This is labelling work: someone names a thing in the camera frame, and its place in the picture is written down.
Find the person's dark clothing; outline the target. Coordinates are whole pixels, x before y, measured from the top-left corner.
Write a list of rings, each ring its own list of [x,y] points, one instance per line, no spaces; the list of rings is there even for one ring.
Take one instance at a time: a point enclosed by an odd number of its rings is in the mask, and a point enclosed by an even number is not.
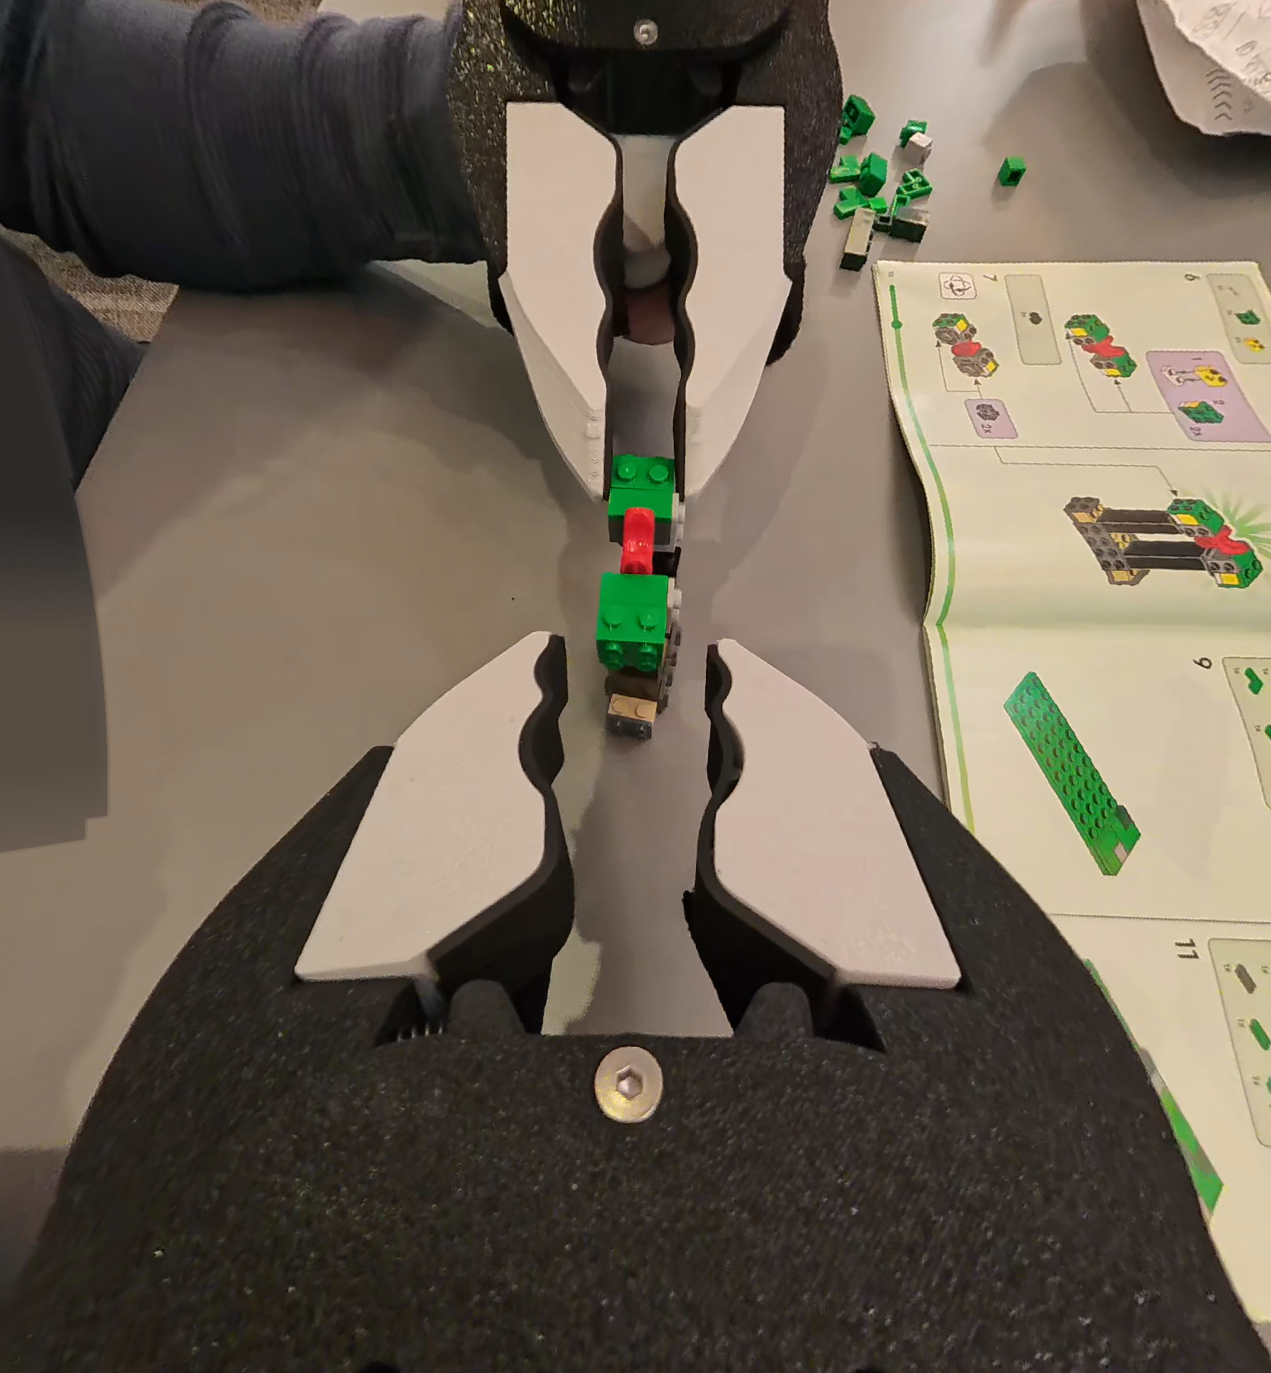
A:
[[[54,285],[0,231],[26,318],[29,338],[59,417],[75,489],[105,438],[148,345],[120,334]]]

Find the pile of loose green bricks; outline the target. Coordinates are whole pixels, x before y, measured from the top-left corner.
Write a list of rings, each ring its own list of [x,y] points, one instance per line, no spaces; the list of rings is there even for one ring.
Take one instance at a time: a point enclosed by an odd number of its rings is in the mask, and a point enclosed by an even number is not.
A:
[[[899,133],[898,158],[867,146],[877,114],[849,94],[838,117],[838,155],[827,173],[833,217],[845,225],[838,265],[860,274],[880,237],[917,244],[930,228],[934,183],[927,162],[934,148],[930,126],[909,120]]]

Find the white crumpled paper bag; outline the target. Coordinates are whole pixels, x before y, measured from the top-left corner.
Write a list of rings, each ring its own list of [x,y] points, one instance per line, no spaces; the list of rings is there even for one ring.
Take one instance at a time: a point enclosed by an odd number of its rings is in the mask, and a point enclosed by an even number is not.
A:
[[[1271,138],[1271,1],[1139,1],[1176,117],[1211,136]]]

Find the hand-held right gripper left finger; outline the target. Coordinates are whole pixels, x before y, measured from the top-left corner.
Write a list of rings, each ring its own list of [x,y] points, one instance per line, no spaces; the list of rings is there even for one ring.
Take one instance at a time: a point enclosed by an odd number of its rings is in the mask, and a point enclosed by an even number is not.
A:
[[[397,739],[294,973],[410,979],[444,1000],[505,987],[542,1022],[575,886],[554,783],[564,764],[564,637],[534,631]]]

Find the green red brick assembly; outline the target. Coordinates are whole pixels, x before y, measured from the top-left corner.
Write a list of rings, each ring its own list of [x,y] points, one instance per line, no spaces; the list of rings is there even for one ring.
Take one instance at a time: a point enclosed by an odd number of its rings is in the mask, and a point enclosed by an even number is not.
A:
[[[616,455],[609,471],[606,531],[619,562],[599,584],[593,643],[606,673],[606,729],[641,742],[668,704],[682,643],[677,476],[662,455]]]

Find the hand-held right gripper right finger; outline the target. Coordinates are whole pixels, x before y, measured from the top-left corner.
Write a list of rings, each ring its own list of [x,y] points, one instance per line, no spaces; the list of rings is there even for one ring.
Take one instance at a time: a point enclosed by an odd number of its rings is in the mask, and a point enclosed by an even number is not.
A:
[[[728,1020],[773,984],[798,987],[813,1022],[849,1022],[855,987],[958,987],[868,742],[731,638],[709,647],[706,711],[688,931]]]

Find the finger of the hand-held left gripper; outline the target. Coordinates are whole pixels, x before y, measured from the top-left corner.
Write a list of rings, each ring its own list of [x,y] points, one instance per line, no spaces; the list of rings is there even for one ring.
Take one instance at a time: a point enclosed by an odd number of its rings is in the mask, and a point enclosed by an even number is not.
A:
[[[616,143],[559,102],[507,105],[502,300],[545,426],[578,483],[605,495],[612,293],[602,265],[619,225]]]
[[[739,436],[791,296],[783,152],[783,108],[737,104],[672,154],[675,224],[688,231],[691,255],[679,301],[687,498],[709,483]]]

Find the brick instruction booklet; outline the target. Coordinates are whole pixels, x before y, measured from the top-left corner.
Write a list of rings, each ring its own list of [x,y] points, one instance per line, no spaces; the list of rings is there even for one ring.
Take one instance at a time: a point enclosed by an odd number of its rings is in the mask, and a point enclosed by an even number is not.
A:
[[[1271,291],[873,268],[947,799],[1107,989],[1271,1325]]]

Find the person's left forearm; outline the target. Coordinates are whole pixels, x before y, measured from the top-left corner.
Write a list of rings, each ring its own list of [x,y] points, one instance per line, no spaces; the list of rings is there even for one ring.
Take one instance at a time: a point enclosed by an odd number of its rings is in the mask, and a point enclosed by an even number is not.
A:
[[[0,224],[100,277],[243,293],[485,256],[442,19],[0,3]]]

